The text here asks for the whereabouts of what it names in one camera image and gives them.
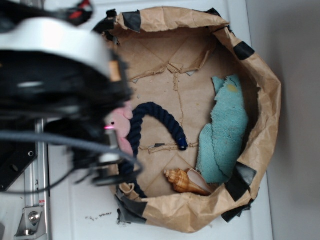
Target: blue cloth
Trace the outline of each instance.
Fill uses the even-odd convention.
[[[199,136],[196,169],[207,183],[222,184],[232,176],[249,118],[238,76],[212,80],[216,105],[211,112],[212,123]]]

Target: gray cable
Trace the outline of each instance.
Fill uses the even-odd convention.
[[[48,143],[48,144],[55,144],[55,145],[66,145],[69,147],[87,150],[95,153],[100,154],[117,154],[120,157],[132,162],[133,164],[137,164],[139,166],[139,169],[135,171],[135,175],[137,176],[143,171],[142,164],[137,161],[137,159],[133,156],[128,155],[127,153],[119,150],[119,149],[112,149],[108,145],[103,145],[96,142],[81,140],[81,139],[75,139],[71,137],[56,135],[52,133],[35,133],[33,131],[8,131],[3,130],[0,131],[0,141],[10,141],[10,142],[25,142],[25,143]],[[74,172],[75,169],[72,169],[69,171],[64,177],[62,177],[59,181],[54,183],[51,187],[46,187],[44,189],[41,189],[41,192],[48,191],[55,186],[57,186],[59,183],[61,183],[64,179],[66,179],[72,172]],[[3,192],[6,194],[34,194],[39,193],[39,191],[35,192]]]

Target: black tape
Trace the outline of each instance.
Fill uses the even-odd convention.
[[[211,8],[210,10],[206,11],[205,13],[211,14],[211,15],[215,15],[215,16],[219,16],[221,18],[220,13],[217,10],[215,10],[214,8]]]
[[[117,11],[115,9],[112,9],[112,10],[108,10],[106,11],[106,18],[115,18],[118,14],[117,14]]]
[[[138,215],[135,215],[131,211],[129,211],[125,204],[118,199],[118,197],[115,197],[116,202],[118,203],[119,209],[117,210],[119,216],[118,221],[123,223],[136,223],[136,224],[146,224],[147,219],[140,217]]]
[[[106,11],[106,18],[102,19],[95,27],[92,29],[93,32],[98,34],[102,34],[103,32],[107,32],[108,30],[115,29],[115,21],[117,16],[117,11],[115,9]]]
[[[255,53],[255,50],[253,50],[244,41],[240,42],[237,46],[235,46],[233,48],[233,50],[234,50],[235,55],[241,61],[250,58]]]
[[[131,213],[142,217],[144,214],[144,211],[147,207],[147,202],[137,202],[132,201],[129,198],[127,198],[120,189],[117,190],[116,193],[117,198],[124,204],[125,208],[130,211]]]
[[[140,33],[141,28],[141,15],[140,11],[131,11],[122,13],[124,25],[135,32]]]
[[[101,20],[92,30],[98,34],[102,34],[105,31],[112,30],[115,28],[115,21],[113,19]]]
[[[250,189],[256,174],[256,170],[240,162],[236,163],[231,179],[225,184],[225,188],[235,202]]]
[[[222,218],[229,223],[232,219],[234,219],[236,216],[240,217],[243,211],[248,211],[251,209],[251,204],[254,202],[254,200],[251,200],[248,205],[240,206],[235,209],[232,209],[230,211],[225,212],[222,214]]]
[[[154,147],[155,147],[155,148],[159,148],[159,147],[165,146],[165,145],[166,145],[165,143],[156,143],[156,144],[154,145]]]

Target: screw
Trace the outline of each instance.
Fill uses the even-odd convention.
[[[29,220],[30,222],[34,223],[35,221],[39,220],[40,215],[36,211],[33,211],[29,214]]]
[[[31,229],[26,229],[26,230],[24,230],[24,231],[23,231],[23,235],[24,235],[24,236],[29,236],[29,235],[31,235]]]

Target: gray wall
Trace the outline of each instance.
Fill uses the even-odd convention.
[[[275,240],[320,239],[320,1],[247,0],[253,48],[282,82],[268,169]]]

